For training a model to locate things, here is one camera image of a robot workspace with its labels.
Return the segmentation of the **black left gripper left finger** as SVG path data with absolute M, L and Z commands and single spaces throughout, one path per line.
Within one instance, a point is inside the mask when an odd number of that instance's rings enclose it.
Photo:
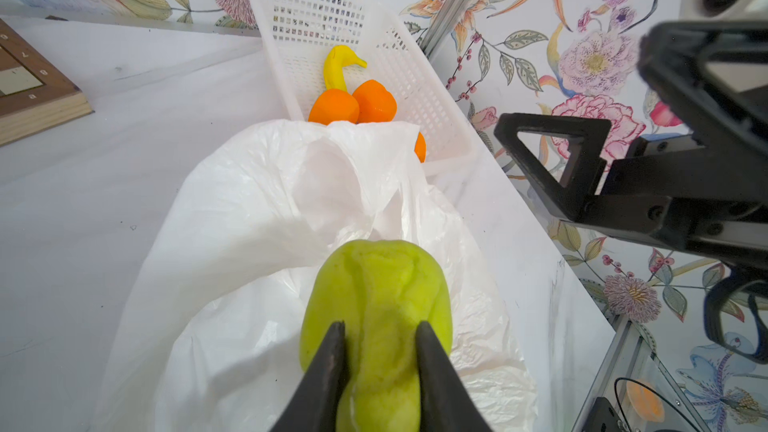
M 333 432 L 348 381 L 345 324 L 333 322 L 271 432 Z

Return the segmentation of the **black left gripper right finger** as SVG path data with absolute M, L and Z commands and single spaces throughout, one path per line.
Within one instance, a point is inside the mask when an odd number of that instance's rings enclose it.
M 415 334 L 421 393 L 421 431 L 490 431 L 431 324 Z

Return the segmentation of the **green pear fruit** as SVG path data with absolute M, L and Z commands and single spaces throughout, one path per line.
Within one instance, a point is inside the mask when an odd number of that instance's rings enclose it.
M 307 304 L 299 362 L 307 369 L 329 326 L 344 323 L 349 381 L 337 405 L 337 430 L 419 430 L 415 337 L 423 321 L 450 352 L 446 278 L 424 249 L 401 240 L 355 240 L 329 256 Z

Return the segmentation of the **white translucent plastic bag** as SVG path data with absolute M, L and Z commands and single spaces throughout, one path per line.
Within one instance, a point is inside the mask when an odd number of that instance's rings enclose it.
M 496 431 L 529 431 L 536 387 L 459 213 L 407 149 L 407 123 L 254 125 L 184 181 L 139 272 L 96 431 L 266 431 L 302 372 L 317 272 L 355 239 L 399 239 L 445 273 L 450 359 Z

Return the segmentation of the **orange mandarin fruit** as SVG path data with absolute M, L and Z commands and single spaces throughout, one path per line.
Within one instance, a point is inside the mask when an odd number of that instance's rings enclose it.
M 424 163 L 427 155 L 427 144 L 422 133 L 419 133 L 414 146 L 414 152 L 421 163 Z
M 357 123 L 390 122 L 397 113 L 394 96 L 376 80 L 361 84 L 353 97 L 359 105 Z
M 308 121 L 322 125 L 337 121 L 355 124 L 359 114 L 359 103 L 351 94 L 340 89 L 328 89 L 314 102 Z

